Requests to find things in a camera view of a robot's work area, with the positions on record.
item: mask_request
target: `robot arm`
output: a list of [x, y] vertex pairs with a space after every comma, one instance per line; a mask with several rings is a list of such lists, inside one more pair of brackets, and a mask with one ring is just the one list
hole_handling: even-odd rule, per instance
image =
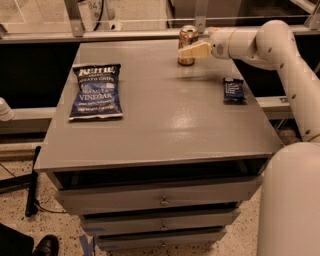
[[284, 147], [266, 167], [257, 255], [317, 256], [320, 81], [301, 58], [290, 27], [282, 21], [252, 29], [211, 29], [209, 36], [210, 43], [197, 42], [179, 50], [179, 55], [197, 58], [211, 53], [217, 58], [241, 59], [255, 67], [276, 70], [305, 141]]
[[320, 142], [320, 81], [302, 59], [290, 27], [270, 21], [260, 28], [209, 28], [209, 43], [196, 42], [178, 51], [180, 57], [240, 59], [276, 70], [303, 141]]

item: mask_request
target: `gray table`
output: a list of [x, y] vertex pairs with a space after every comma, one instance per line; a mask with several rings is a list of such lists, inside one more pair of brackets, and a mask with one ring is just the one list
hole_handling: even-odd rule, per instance
[[177, 63], [177, 41], [82, 44], [75, 64], [121, 63], [123, 118], [69, 122], [78, 92], [70, 73], [35, 169], [60, 172], [128, 165], [270, 156], [280, 147], [255, 98], [223, 102], [224, 77], [240, 78], [231, 60]]
[[122, 65], [123, 118], [69, 122], [79, 91], [71, 71], [36, 161], [102, 249], [221, 239], [239, 215], [235, 203], [253, 195], [281, 147], [246, 84], [244, 104], [224, 103], [222, 79], [241, 78], [231, 60], [184, 67], [177, 47], [81, 44], [75, 64]]

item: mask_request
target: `bag of chips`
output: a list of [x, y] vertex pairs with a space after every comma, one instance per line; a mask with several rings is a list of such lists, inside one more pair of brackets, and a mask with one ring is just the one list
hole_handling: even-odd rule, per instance
[[225, 101], [243, 101], [244, 93], [242, 89], [243, 80], [234, 78], [224, 78], [224, 100]]
[[69, 120], [121, 117], [118, 96], [120, 64], [74, 67], [80, 91]]

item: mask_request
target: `soda can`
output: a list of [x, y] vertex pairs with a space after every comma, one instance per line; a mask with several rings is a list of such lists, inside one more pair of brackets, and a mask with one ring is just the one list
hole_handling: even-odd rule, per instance
[[[198, 41], [199, 33], [195, 26], [186, 25], [183, 26], [179, 33], [179, 45], [178, 48], [181, 49], [187, 45], [190, 45]], [[181, 65], [189, 66], [194, 64], [194, 58], [178, 58], [178, 62]]]

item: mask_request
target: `shoe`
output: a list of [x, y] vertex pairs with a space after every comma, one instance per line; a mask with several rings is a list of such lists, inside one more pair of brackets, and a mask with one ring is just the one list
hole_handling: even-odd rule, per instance
[[59, 241], [54, 235], [46, 235], [36, 249], [33, 251], [32, 256], [58, 256]]

